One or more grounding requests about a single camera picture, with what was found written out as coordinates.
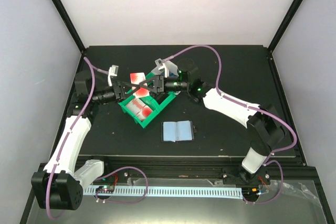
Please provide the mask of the green bin with black cards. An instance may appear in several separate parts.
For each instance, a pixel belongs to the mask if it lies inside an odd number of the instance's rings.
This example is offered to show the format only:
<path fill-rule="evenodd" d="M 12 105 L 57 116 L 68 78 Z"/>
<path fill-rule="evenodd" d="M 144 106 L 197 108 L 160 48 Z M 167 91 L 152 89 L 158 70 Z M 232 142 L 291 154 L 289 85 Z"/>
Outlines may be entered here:
<path fill-rule="evenodd" d="M 164 73 L 161 74 L 154 74 L 152 72 L 148 73 L 145 77 L 146 80 L 152 78 L 153 76 L 159 75 L 163 79 L 163 87 L 166 89 L 165 85 L 167 83 L 167 78 L 164 76 Z M 155 89 L 155 78 L 153 80 L 150 80 L 148 83 L 149 87 L 151 89 Z M 154 110 L 160 110 L 162 111 L 171 101 L 173 101 L 176 98 L 177 95 L 173 92 L 154 92 L 152 90 L 149 91 L 149 96 L 146 96 L 142 98 L 142 101 L 145 102 L 153 111 Z"/>

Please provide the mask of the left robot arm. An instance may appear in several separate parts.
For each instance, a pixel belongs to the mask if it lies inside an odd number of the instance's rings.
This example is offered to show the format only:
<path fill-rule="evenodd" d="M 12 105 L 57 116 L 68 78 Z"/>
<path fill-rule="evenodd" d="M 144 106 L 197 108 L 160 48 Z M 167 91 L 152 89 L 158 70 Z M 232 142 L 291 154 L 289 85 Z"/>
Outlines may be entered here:
<path fill-rule="evenodd" d="M 31 179 L 39 207 L 48 213 L 53 209 L 78 209 L 88 186 L 97 178 L 106 182 L 112 177 L 112 167 L 100 159 L 90 159 L 81 168 L 75 169 L 98 105 L 123 101 L 131 95 L 130 88 L 138 87 L 124 81 L 113 81 L 111 84 L 96 91 L 94 73 L 82 71 L 75 76 L 76 100 L 68 108 L 62 136 L 49 162 Z"/>

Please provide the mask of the white bin with blue cards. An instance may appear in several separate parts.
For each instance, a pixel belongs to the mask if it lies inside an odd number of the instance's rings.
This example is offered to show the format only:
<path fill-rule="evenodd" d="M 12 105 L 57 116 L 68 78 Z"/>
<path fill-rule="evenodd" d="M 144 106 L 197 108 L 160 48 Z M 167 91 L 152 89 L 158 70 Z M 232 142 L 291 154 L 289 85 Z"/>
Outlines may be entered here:
<path fill-rule="evenodd" d="M 176 72 L 177 75 L 178 75 L 178 68 L 177 68 L 177 65 L 174 64 L 173 62 L 171 61 L 164 61 L 165 62 L 166 66 L 167 66 L 167 70 L 166 71 L 159 71 L 157 67 L 155 67 L 154 69 L 151 70 L 151 73 L 152 74 L 155 74 L 155 75 L 164 75 L 164 77 L 169 77 L 169 71 L 171 72 Z"/>

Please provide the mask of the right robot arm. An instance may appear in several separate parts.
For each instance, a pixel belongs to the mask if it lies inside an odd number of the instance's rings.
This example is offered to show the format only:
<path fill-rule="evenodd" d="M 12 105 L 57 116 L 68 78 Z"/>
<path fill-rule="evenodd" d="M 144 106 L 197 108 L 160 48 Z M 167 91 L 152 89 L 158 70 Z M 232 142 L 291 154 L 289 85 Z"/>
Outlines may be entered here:
<path fill-rule="evenodd" d="M 132 73 L 130 80 L 134 93 L 186 92 L 194 101 L 202 102 L 207 109 L 217 111 L 244 126 L 251 138 L 250 148 L 233 176 L 245 185 L 258 177 L 258 170 L 272 148 L 286 135 L 283 126 L 268 115 L 275 110 L 272 105 L 267 105 L 263 112 L 260 105 L 227 95 L 202 81 L 196 70 L 179 69 L 176 77 L 153 75 L 146 78 L 143 73 Z"/>

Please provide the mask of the green bin with red cards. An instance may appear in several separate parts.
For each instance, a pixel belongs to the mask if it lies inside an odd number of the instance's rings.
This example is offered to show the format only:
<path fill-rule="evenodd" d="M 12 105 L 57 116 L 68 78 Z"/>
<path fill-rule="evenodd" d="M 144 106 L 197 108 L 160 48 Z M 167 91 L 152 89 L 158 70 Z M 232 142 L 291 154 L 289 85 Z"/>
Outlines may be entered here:
<path fill-rule="evenodd" d="M 143 129 L 161 112 L 159 104 L 151 96 L 136 98 L 132 95 L 120 102 L 119 106 Z"/>

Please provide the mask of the black card holder wallet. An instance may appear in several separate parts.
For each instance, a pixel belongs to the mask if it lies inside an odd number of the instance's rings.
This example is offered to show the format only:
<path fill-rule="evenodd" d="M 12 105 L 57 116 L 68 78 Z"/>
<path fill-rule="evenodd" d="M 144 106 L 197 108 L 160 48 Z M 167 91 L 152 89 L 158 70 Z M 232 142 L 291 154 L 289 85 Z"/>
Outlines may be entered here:
<path fill-rule="evenodd" d="M 192 121 L 163 122 L 161 125 L 162 142 L 187 142 L 194 140 L 195 127 Z"/>

